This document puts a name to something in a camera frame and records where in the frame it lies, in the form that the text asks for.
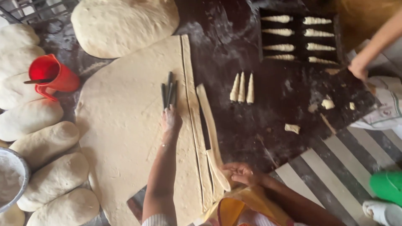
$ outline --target metal bowl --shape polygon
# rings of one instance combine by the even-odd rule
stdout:
[[[21,162],[21,168],[23,168],[23,177],[24,177],[24,181],[23,184],[20,188],[20,191],[18,192],[18,194],[14,197],[14,199],[12,199],[9,203],[7,203],[6,205],[0,206],[0,213],[5,212],[8,208],[10,208],[12,205],[14,205],[23,195],[23,193],[25,192],[25,190],[27,189],[28,186],[28,182],[29,182],[29,177],[31,175],[31,170],[29,169],[27,162],[21,157],[20,154],[18,154],[17,152],[9,149],[9,148],[2,148],[0,147],[0,156],[7,156],[10,159],[11,158],[17,158],[19,160],[19,162]]]

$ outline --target yellow apron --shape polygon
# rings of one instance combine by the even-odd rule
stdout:
[[[238,188],[225,193],[219,202],[204,213],[203,220],[209,221],[214,226],[236,226],[243,209],[254,210],[266,216],[277,226],[294,224],[294,221],[277,204],[265,196],[264,189],[260,186]]]

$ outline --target striped sleeve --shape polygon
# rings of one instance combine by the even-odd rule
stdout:
[[[146,219],[142,226],[171,226],[166,214],[155,214]]]

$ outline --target metal rack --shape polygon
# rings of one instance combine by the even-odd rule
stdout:
[[[31,24],[70,13],[78,3],[78,0],[0,0],[0,16],[10,24]]]

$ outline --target dark work table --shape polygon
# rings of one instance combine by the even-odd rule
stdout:
[[[374,109],[374,96],[344,69],[344,52],[339,56],[340,65],[335,66],[344,70],[336,75],[325,72],[328,65],[261,58],[259,7],[317,13],[320,5],[314,0],[175,1],[180,14],[175,34],[189,35],[195,85],[205,86],[224,163],[247,162],[271,172],[307,151],[315,140],[327,139]],[[81,84],[113,61],[92,57],[82,50],[69,15],[33,27],[41,38],[40,46],[78,74]],[[242,71],[246,86],[250,73],[254,74],[255,101],[251,106],[231,104],[229,100],[234,77]],[[56,94],[65,110],[63,120],[74,121],[79,93],[80,89]],[[335,103],[330,110],[320,106],[327,95]],[[349,109],[349,102],[355,103],[355,111]],[[319,108],[311,113],[308,107],[314,103]],[[203,117],[201,120],[209,148],[207,127]],[[299,125],[300,134],[285,131],[285,123]]]

